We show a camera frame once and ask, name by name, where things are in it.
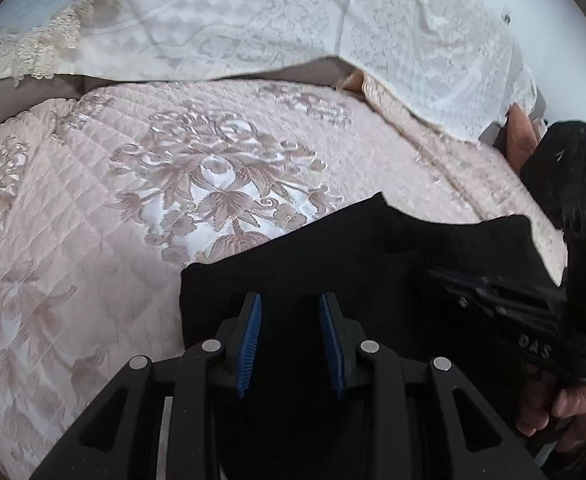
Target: metal screw head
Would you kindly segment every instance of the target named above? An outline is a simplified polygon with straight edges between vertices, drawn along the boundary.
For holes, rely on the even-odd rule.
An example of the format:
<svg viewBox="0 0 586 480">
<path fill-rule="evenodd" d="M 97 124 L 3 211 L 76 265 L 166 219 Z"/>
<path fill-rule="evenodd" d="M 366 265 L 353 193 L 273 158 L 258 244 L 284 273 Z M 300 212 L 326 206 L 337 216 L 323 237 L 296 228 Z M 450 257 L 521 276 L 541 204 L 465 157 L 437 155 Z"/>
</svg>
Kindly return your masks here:
<svg viewBox="0 0 586 480">
<path fill-rule="evenodd" d="M 141 370 L 147 364 L 148 358 L 143 355 L 136 355 L 128 362 L 128 366 L 130 366 L 133 370 Z"/>
<path fill-rule="evenodd" d="M 433 359 L 433 366 L 438 370 L 447 372 L 451 369 L 453 364 L 449 359 L 445 357 L 435 357 L 435 359 Z"/>
<path fill-rule="evenodd" d="M 217 352 L 221 347 L 222 344 L 217 339 L 207 339 L 202 343 L 204 352 Z"/>
<path fill-rule="evenodd" d="M 374 354 L 379 350 L 379 343 L 377 341 L 371 341 L 367 339 L 366 341 L 362 341 L 362 344 L 359 347 L 366 352 L 367 354 Z"/>
</svg>

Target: wall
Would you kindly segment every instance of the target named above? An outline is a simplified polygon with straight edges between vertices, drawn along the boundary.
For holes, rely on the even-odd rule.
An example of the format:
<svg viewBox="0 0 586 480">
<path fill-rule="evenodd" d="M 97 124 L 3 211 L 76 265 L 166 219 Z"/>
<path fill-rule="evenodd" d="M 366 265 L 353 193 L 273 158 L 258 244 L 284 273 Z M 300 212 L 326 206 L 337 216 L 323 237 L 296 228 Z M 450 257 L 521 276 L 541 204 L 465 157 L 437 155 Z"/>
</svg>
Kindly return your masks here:
<svg viewBox="0 0 586 480">
<path fill-rule="evenodd" d="M 573 0 L 481 0 L 505 9 L 548 102 L 546 119 L 586 121 L 586 17 Z"/>
</svg>

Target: human hand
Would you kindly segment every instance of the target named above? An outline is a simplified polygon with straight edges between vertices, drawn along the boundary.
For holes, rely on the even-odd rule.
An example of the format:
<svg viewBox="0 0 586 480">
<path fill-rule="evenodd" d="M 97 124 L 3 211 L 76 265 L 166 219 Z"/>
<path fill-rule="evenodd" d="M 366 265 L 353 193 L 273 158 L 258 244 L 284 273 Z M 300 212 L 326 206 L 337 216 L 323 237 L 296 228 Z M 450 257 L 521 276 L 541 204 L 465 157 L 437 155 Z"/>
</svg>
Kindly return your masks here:
<svg viewBox="0 0 586 480">
<path fill-rule="evenodd" d="M 513 103 L 506 120 L 506 160 L 515 173 L 519 174 L 538 143 L 533 123 L 524 110 L 517 103 Z"/>
<path fill-rule="evenodd" d="M 537 367 L 525 365 L 526 382 L 519 400 L 518 430 L 533 436 L 543 430 L 552 414 L 556 418 L 574 417 L 555 450 L 568 453 L 586 443 L 586 385 L 556 391 L 556 380 L 544 376 Z"/>
</svg>

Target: lace trim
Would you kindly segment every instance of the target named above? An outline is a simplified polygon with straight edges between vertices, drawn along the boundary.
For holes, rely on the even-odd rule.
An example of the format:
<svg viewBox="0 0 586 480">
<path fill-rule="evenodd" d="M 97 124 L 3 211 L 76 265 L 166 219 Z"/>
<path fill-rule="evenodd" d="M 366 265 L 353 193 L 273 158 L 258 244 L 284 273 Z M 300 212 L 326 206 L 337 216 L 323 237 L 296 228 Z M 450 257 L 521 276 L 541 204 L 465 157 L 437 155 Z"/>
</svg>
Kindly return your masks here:
<svg viewBox="0 0 586 480">
<path fill-rule="evenodd" d="M 60 51 L 76 48 L 82 24 L 91 22 L 94 1 L 73 0 L 48 23 L 28 32 L 15 34 L 0 27 L 0 78 L 10 70 L 16 84 L 25 75 L 51 79 Z"/>
</svg>

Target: white lace curtain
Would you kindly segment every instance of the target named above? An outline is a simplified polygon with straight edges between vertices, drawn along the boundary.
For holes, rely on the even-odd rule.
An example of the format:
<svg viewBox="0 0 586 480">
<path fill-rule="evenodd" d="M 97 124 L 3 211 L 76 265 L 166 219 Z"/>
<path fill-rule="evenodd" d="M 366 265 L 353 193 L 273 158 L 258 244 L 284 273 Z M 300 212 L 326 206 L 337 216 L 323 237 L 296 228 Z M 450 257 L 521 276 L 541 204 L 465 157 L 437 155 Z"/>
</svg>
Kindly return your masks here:
<svg viewBox="0 0 586 480">
<path fill-rule="evenodd" d="M 478 0 L 5 0 L 0 78 L 79 73 L 203 80 L 339 56 L 464 140 L 537 99 L 499 16 Z"/>
</svg>

